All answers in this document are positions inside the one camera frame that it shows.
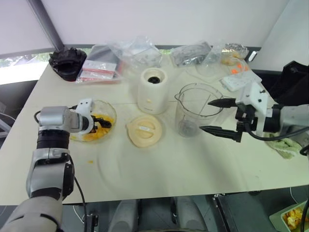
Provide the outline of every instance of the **aluminum foil package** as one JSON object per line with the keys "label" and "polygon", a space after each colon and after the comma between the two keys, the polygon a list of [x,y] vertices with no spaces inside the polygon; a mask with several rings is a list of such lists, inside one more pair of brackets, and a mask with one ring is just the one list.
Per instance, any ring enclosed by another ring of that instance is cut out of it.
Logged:
{"label": "aluminum foil package", "polygon": [[248,52],[248,49],[241,44],[226,43],[221,52],[221,63],[225,65],[235,65],[237,59],[245,59]]}
{"label": "aluminum foil package", "polygon": [[186,45],[173,48],[170,56],[174,64],[178,67],[201,64],[211,47],[206,41],[201,41],[194,45]]}

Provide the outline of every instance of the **white table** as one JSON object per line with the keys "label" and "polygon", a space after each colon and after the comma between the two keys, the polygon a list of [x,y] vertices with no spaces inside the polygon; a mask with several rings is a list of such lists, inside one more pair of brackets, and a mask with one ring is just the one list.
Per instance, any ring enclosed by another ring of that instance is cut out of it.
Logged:
{"label": "white table", "polygon": [[[149,148],[135,147],[126,124],[143,115],[136,105],[133,77],[116,85],[78,85],[63,81],[48,66],[31,93],[0,150],[0,205],[17,205],[27,199],[26,178],[38,125],[33,114],[44,106],[72,106],[82,98],[111,103],[117,112],[114,131],[99,143],[70,141],[75,174],[87,202],[215,194],[275,189],[309,184],[308,160],[301,155],[283,159],[265,142],[244,133],[241,143],[207,133],[191,139],[174,130],[174,94],[182,86],[201,82],[183,72],[171,85],[170,103],[157,117],[163,137]],[[213,85],[234,96],[220,83]],[[223,123],[235,130],[235,114]],[[80,203],[78,189],[64,203]]]}

